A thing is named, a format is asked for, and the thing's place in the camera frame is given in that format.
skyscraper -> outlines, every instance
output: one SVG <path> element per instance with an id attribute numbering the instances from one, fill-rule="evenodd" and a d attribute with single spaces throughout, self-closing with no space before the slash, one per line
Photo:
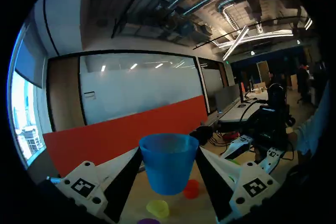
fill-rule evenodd
<path id="1" fill-rule="evenodd" d="M 18 123 L 18 112 L 16 108 L 13 109 L 13 117 L 14 117 L 14 126 L 16 129 L 20 129 L 20 124 Z"/>

yellow cup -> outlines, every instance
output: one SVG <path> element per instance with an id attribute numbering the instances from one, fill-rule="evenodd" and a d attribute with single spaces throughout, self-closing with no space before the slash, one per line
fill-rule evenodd
<path id="1" fill-rule="evenodd" d="M 147 204 L 146 209 L 148 212 L 160 219 L 167 218 L 169 216 L 169 207 L 167 202 L 164 200 L 151 200 Z"/>

red cup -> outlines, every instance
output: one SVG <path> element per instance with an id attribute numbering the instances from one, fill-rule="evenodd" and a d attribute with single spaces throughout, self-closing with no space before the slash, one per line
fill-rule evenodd
<path id="1" fill-rule="evenodd" d="M 199 183 L 195 179 L 191 179 L 188 181 L 186 187 L 183 190 L 183 194 L 187 199 L 195 199 L 199 194 Z"/>

ceiling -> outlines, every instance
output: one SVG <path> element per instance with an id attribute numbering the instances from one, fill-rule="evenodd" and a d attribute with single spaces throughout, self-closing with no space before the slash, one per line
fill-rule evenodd
<path id="1" fill-rule="evenodd" d="M 97 27 L 107 27 L 115 24 L 119 20 L 123 10 L 130 0 L 90 0 L 88 23 Z M 128 10 L 127 22 L 122 25 L 122 32 L 119 35 L 135 35 L 151 38 L 162 38 L 164 30 L 161 26 L 153 23 L 152 13 L 158 7 L 162 0 L 135 0 Z M 179 10 L 188 10 L 201 0 L 183 0 L 178 3 Z M 182 43 L 184 45 L 195 46 L 200 42 L 208 41 L 227 33 L 234 32 L 235 29 L 228 23 L 223 14 L 218 12 L 218 4 L 223 0 L 213 0 L 207 5 L 199 8 L 192 14 L 185 16 L 184 20 L 191 20 L 198 25 L 205 24 L 209 27 L 209 35 L 203 36 L 201 32 L 189 36 L 181 36 L 172 32 L 165 39 L 171 39 L 172 42 Z M 297 18 L 283 19 L 280 21 L 271 21 L 262 26 L 263 32 L 272 32 L 280 29 L 292 29 L 304 27 L 307 22 L 307 13 L 298 0 L 259 0 L 261 7 L 260 21 L 266 21 L 287 16 L 297 16 Z M 239 28 L 245 25 L 256 24 L 251 5 L 243 1 L 226 9 L 227 13 L 236 22 Z M 252 27 L 248 36 L 256 35 L 257 30 Z M 234 32 L 224 36 L 217 42 L 222 43 L 234 40 L 238 33 Z"/>

frosted glass wall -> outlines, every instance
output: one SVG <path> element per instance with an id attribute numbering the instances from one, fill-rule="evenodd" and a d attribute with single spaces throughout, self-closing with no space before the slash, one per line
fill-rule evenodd
<path id="1" fill-rule="evenodd" d="M 203 95 L 192 58 L 153 54 L 83 56 L 80 68 L 87 124 Z"/>

